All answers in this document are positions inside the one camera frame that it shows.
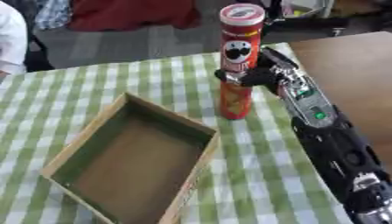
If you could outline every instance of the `pringles can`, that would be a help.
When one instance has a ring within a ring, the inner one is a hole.
[[[220,68],[235,78],[256,66],[264,9],[251,3],[229,5],[220,11],[222,41]],[[228,119],[241,119],[250,110],[251,87],[220,83],[220,112]]]

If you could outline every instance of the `red lid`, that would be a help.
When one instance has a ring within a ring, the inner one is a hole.
[[[231,4],[220,11],[220,21],[227,25],[256,25],[264,17],[264,9],[252,3]]]

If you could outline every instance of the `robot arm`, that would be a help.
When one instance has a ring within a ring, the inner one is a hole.
[[[392,224],[389,175],[369,143],[296,63],[264,47],[257,67],[242,78],[221,70],[215,75],[244,87],[264,85],[278,95],[308,158],[353,223]]]

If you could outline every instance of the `white shirt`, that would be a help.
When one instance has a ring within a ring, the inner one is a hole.
[[[25,72],[27,28],[22,15],[0,1],[0,71],[7,74]]]

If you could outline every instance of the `gray carpet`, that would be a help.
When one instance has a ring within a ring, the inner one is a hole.
[[[49,48],[56,68],[109,62],[136,61],[219,51],[221,28],[219,10],[232,0],[198,0],[202,24],[187,30],[169,25],[148,26],[136,31],[76,32],[65,28],[37,31]],[[369,32],[363,19],[354,20],[344,35]],[[263,43],[326,38],[324,31],[272,32]]]

